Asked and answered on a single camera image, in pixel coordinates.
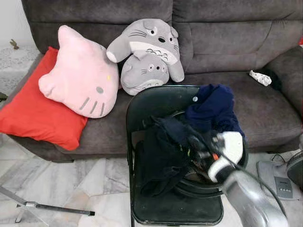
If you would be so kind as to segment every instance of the gray totoro plush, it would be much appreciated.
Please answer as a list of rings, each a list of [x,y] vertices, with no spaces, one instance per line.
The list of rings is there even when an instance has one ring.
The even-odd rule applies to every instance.
[[[175,82],[184,80],[180,62],[178,33],[160,19],[141,19],[130,24],[107,49],[107,57],[120,62],[135,51],[146,51],[160,57]]]
[[[168,80],[169,73],[165,62],[145,51],[136,51],[131,55],[121,72],[121,85],[131,96],[146,88],[166,84]]]

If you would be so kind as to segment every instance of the chair seat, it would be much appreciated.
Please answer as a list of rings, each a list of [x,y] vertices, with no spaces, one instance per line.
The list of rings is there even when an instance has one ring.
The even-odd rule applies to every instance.
[[[302,120],[279,91],[265,87],[247,72],[186,75],[182,85],[223,84],[234,93],[234,111],[246,134],[248,148],[279,146],[299,136]]]
[[[135,156],[132,215],[147,225],[215,225],[223,217],[221,197],[191,198],[174,190],[158,197],[140,194],[140,153]]]

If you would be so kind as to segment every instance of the pink hello kitty pillow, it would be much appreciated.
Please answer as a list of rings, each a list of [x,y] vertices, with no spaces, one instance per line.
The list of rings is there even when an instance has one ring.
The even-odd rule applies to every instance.
[[[39,79],[40,91],[80,115],[104,117],[116,102],[117,64],[107,58],[103,46],[66,25],[59,28],[58,40],[56,65]]]

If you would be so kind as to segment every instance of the dark blue cloth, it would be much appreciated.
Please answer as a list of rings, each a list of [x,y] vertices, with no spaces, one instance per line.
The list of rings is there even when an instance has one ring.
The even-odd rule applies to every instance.
[[[244,132],[233,112],[234,98],[232,90],[222,84],[201,86],[197,93],[197,102],[185,112],[187,122],[200,132],[216,130]]]

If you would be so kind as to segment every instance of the white wall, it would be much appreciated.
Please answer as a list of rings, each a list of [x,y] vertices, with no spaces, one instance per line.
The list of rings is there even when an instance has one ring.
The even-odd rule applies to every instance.
[[[0,46],[10,46],[10,39],[18,46],[35,45],[21,0],[0,0]]]

